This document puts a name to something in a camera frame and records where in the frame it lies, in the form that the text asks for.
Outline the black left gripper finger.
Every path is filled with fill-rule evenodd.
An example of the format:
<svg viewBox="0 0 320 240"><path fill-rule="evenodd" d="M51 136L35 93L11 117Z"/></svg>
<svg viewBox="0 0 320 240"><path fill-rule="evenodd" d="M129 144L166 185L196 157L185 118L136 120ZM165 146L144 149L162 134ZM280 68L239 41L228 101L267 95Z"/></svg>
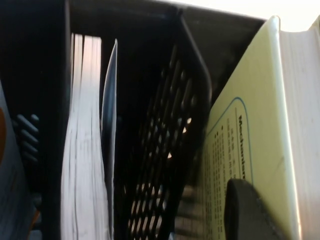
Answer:
<svg viewBox="0 0 320 240"><path fill-rule="evenodd" d="M227 240L285 240L255 188L232 178L226 187L224 232Z"/></svg>

